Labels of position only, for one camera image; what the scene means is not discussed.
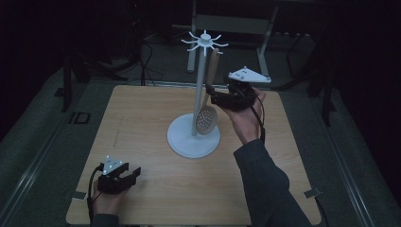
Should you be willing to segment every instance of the round base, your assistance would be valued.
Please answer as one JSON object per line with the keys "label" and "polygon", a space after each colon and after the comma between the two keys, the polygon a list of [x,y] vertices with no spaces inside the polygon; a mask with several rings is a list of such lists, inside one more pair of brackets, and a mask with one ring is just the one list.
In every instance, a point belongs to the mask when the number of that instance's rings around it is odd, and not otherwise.
{"label": "round base", "polygon": [[168,127],[167,140],[171,148],[183,157],[204,157],[218,146],[220,131],[215,126],[208,134],[192,135],[192,119],[192,113],[177,117]]}

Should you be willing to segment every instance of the vertical pole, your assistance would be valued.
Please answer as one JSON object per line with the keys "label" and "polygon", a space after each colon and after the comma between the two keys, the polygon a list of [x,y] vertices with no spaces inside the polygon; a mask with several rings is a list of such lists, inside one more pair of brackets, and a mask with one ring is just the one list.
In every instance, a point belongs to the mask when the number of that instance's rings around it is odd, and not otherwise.
{"label": "vertical pole", "polygon": [[[206,55],[204,55],[202,48],[206,48]],[[197,120],[197,114],[198,114],[198,111],[200,110],[200,104],[201,104],[201,91],[203,88],[204,69],[206,67],[206,56],[207,56],[207,47],[201,47],[200,48],[200,61],[198,64],[198,78],[197,78],[197,91],[196,91],[196,97],[195,97],[195,108],[194,108],[194,115],[192,117],[193,118],[192,119],[192,135],[193,136],[197,135],[196,120]]]}
{"label": "vertical pole", "polygon": [[260,47],[256,49],[257,59],[259,60],[260,73],[266,77],[269,76],[269,71],[268,71],[268,66],[266,64],[265,51],[269,42],[269,38],[271,36],[271,31],[273,30],[273,25],[275,18],[277,16],[277,12],[278,12],[278,6],[274,7],[268,26],[266,27],[263,43],[261,44]]}

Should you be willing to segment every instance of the gray floor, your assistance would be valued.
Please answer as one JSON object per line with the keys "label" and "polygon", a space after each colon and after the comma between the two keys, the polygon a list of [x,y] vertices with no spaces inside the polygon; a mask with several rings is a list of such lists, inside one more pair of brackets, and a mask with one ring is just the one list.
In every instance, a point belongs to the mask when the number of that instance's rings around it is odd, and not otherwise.
{"label": "gray floor", "polygon": [[[149,37],[152,55],[150,76],[170,82],[196,82],[197,74],[186,72],[188,46],[179,39],[160,43]],[[265,56],[272,84],[291,79],[286,53],[293,38],[275,35]],[[305,63],[313,42],[303,38],[291,53],[294,70]],[[223,49],[215,84],[222,77],[244,65],[258,71],[254,48],[230,45]],[[144,47],[144,60],[149,56]],[[113,87],[139,84],[141,68],[122,74],[128,82],[93,77],[89,84],[74,83],[74,100],[67,113],[61,112],[62,99],[54,97],[62,87],[62,70],[52,76],[37,94],[25,114],[0,145],[1,226],[65,226],[65,215]],[[308,82],[280,92],[290,126],[313,187],[323,193],[318,197],[330,226],[401,226],[401,212],[384,184],[375,162],[352,117],[343,106],[338,91],[333,92],[336,112],[330,114],[327,128],[320,118],[322,98],[305,93]],[[91,114],[89,124],[68,124],[72,112]],[[40,166],[30,166],[39,160]],[[30,179],[22,195],[13,194],[21,179]],[[325,220],[318,226],[326,226]]]}

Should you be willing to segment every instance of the black cable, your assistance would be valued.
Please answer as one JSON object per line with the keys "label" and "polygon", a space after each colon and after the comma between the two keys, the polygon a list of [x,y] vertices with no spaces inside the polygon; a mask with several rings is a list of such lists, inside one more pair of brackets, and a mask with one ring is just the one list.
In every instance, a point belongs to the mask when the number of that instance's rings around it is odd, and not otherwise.
{"label": "black cable", "polygon": [[97,200],[97,198],[99,198],[99,196],[102,194],[103,192],[100,192],[93,200],[92,200],[92,204],[95,203],[95,201]]}
{"label": "black cable", "polygon": [[91,226],[92,226],[92,221],[93,221],[93,219],[94,219],[94,206],[93,206],[93,203],[94,203],[94,202],[92,201],[92,183],[93,183],[93,181],[94,181],[95,174],[96,174],[98,171],[102,171],[103,167],[104,167],[103,164],[100,164],[100,166],[96,167],[95,170],[94,170],[94,172],[92,172],[91,179],[89,180],[88,198],[86,199],[86,204],[88,205],[89,220],[90,220],[90,222],[91,222]]}
{"label": "black cable", "polygon": [[150,50],[150,54],[148,56],[147,61],[143,61],[142,58],[140,58],[140,62],[141,62],[141,66],[142,66],[142,73],[141,73],[141,86],[146,86],[146,69],[148,67],[148,63],[150,61],[151,56],[153,55],[153,49],[151,48],[151,46],[147,43],[144,43],[144,45],[146,45],[149,50]]}
{"label": "black cable", "polygon": [[160,77],[159,77],[158,79],[156,79],[156,80],[162,80],[162,78],[163,78],[163,76],[164,76],[163,73],[161,73],[161,72],[159,72],[159,71],[156,71],[156,70],[153,70],[153,69],[150,69],[150,68],[148,68],[148,67],[147,67],[147,71],[150,71],[150,72],[159,74]]}
{"label": "black cable", "polygon": [[[124,45],[124,49],[123,49],[123,53],[121,54],[121,56],[124,56],[128,50],[128,39],[132,40],[134,43],[134,46],[137,48],[141,48],[142,47],[142,43],[143,43],[143,26],[142,26],[142,18],[141,15],[139,15],[137,13],[137,10],[139,10],[139,5],[137,3],[135,3],[135,1],[125,1],[126,6],[123,8],[125,9],[125,13],[127,15],[129,15],[129,20],[131,20],[131,24],[130,24],[130,29],[127,29],[126,31],[126,41],[125,41],[125,45]],[[135,64],[137,64],[139,62],[140,59],[140,53],[141,51],[139,51],[139,54],[136,53],[136,51],[130,51],[130,57],[128,58],[128,61],[125,63],[122,63],[120,65],[117,65],[115,67],[113,67],[112,69],[114,71],[121,71],[124,69],[127,69]]]}
{"label": "black cable", "polygon": [[[231,86],[231,88],[234,88],[238,93],[240,93],[240,94],[242,95],[243,98],[246,99],[245,95],[244,95],[238,88],[236,88],[235,86]],[[260,126],[260,140],[263,142],[263,144],[265,144],[265,140],[266,140],[266,130],[265,130],[265,108],[264,108],[264,106],[263,106],[262,100],[260,100],[259,97],[256,97],[256,98],[259,100],[260,105],[261,105],[261,107],[262,107],[263,121],[260,120],[259,114],[257,114],[257,111],[256,111],[256,110],[254,109],[254,107],[253,107],[253,103],[250,103],[250,108],[251,108],[251,110],[252,110],[254,116],[256,117],[257,122],[259,123],[259,126]]]}

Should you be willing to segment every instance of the cable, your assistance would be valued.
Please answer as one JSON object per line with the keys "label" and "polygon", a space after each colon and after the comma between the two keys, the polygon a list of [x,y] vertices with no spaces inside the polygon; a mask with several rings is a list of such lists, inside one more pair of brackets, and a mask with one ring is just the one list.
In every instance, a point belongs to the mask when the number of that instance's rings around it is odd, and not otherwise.
{"label": "cable", "polygon": [[164,76],[163,73],[161,73],[161,72],[159,72],[159,71],[156,71],[156,70],[153,70],[153,69],[150,69],[150,68],[148,68],[148,67],[147,67],[147,71],[150,71],[150,72],[159,74],[160,77],[159,77],[158,79],[156,79],[156,80],[162,80],[162,78],[163,78],[163,76]]}
{"label": "cable", "polygon": [[[125,54],[130,54],[128,57],[128,61],[121,63],[120,65],[117,66],[110,66],[109,68],[114,71],[118,72],[125,70],[127,68],[130,68],[131,66],[134,66],[139,62],[139,56],[140,52],[138,50],[139,48],[142,47],[142,42],[143,42],[143,26],[142,26],[142,20],[141,20],[141,15],[137,12],[139,10],[139,5],[134,1],[125,1],[125,9],[124,13],[127,15],[128,20],[130,20],[130,25],[127,26],[127,29],[125,29],[125,43],[123,46],[123,51],[120,54],[121,56],[124,56]],[[129,48],[129,44],[133,44],[134,49]]]}
{"label": "cable", "polygon": [[89,180],[88,198],[86,199],[86,204],[88,205],[89,220],[90,220],[90,222],[91,222],[91,226],[92,226],[92,221],[93,221],[93,219],[94,219],[94,206],[93,206],[94,201],[92,201],[92,183],[93,183],[93,181],[94,181],[95,174],[96,174],[98,171],[102,171],[103,167],[104,167],[103,164],[100,164],[98,167],[96,167],[95,170],[94,170],[94,172],[92,172],[91,179]]}
{"label": "cable", "polygon": [[[246,99],[245,95],[238,88],[236,88],[235,86],[231,86],[231,88],[234,88],[238,93],[240,93],[242,95],[243,98]],[[263,142],[263,144],[265,144],[265,140],[266,140],[265,108],[263,106],[262,100],[260,100],[259,97],[256,97],[256,98],[259,100],[260,105],[262,107],[263,120],[260,120],[260,116],[259,116],[259,114],[257,114],[257,111],[254,109],[252,103],[250,103],[250,108],[251,108],[251,110],[252,110],[254,116],[256,117],[257,122],[259,123],[259,126],[260,126],[260,140]]]}
{"label": "cable", "polygon": [[142,66],[141,86],[146,86],[146,75],[148,75],[148,78],[152,82],[153,86],[156,86],[155,83],[154,83],[154,79],[150,75],[149,71],[155,72],[155,73],[161,75],[159,80],[163,78],[163,74],[161,72],[158,72],[158,71],[155,71],[155,70],[152,70],[152,69],[148,68],[148,63],[149,63],[149,61],[150,61],[150,59],[151,59],[151,57],[153,55],[153,48],[147,43],[144,43],[144,45],[149,48],[150,54],[149,54],[149,56],[148,56],[148,58],[147,58],[147,60],[145,62],[142,59],[140,60],[141,66]]}
{"label": "cable", "polygon": [[92,200],[92,204],[97,200],[97,198],[99,198],[99,196],[102,194],[103,192],[100,192],[93,200]]}

